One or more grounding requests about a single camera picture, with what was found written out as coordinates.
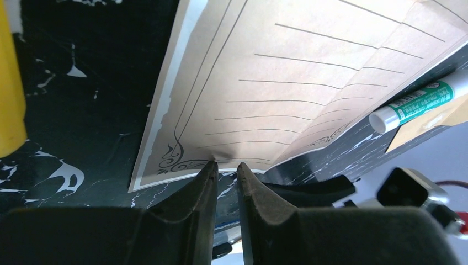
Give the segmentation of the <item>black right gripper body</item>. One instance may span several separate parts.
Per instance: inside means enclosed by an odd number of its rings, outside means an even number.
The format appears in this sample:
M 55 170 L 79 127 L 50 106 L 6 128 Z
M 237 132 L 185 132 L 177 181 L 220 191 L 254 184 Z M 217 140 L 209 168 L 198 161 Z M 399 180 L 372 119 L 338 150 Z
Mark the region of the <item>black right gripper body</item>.
M 375 195 L 358 198 L 365 187 L 360 179 L 354 182 L 340 175 L 323 182 L 303 185 L 266 185 L 287 202 L 299 208 L 412 206 L 430 213 L 443 230 L 459 239 L 467 239 L 467 213 L 448 207 L 449 195 L 437 183 L 410 168 L 394 168 Z

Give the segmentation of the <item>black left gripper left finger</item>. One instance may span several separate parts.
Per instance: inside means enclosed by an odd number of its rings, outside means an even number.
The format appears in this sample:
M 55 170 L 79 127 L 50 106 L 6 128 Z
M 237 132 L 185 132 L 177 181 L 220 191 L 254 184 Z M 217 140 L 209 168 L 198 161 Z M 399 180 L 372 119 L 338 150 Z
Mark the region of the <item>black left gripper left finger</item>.
M 218 166 L 148 209 L 21 208 L 1 220 L 2 264 L 210 264 Z

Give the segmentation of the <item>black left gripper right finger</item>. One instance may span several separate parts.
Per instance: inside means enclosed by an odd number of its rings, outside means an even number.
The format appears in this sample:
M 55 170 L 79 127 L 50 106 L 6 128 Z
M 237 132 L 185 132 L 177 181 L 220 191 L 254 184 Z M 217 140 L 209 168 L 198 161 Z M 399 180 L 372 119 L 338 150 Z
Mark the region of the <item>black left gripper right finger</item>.
M 412 206 L 299 208 L 237 169 L 245 264 L 458 264 L 447 233 Z

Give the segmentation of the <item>orange paper envelope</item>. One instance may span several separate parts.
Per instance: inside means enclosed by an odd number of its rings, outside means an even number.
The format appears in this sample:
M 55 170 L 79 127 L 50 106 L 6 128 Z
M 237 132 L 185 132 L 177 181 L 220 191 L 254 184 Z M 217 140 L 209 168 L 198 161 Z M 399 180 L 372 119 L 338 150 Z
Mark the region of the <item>orange paper envelope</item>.
M 439 106 L 400 126 L 386 153 L 410 142 L 437 126 L 455 126 L 467 122 L 467 95 Z

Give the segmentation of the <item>green white glue stick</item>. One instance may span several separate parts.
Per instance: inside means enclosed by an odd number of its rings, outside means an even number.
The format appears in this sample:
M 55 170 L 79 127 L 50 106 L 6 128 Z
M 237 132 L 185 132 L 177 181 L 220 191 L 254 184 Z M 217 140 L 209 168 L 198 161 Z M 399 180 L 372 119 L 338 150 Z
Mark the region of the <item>green white glue stick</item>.
M 455 71 L 369 114 L 371 127 L 385 134 L 467 94 L 467 69 Z

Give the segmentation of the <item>beige lined letter paper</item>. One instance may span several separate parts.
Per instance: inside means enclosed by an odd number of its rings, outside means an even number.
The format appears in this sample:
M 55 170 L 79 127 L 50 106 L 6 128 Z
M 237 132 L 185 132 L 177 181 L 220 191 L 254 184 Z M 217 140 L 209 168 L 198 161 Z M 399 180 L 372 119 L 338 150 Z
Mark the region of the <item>beige lined letter paper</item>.
M 466 1 L 180 1 L 129 192 L 323 149 L 466 43 Z

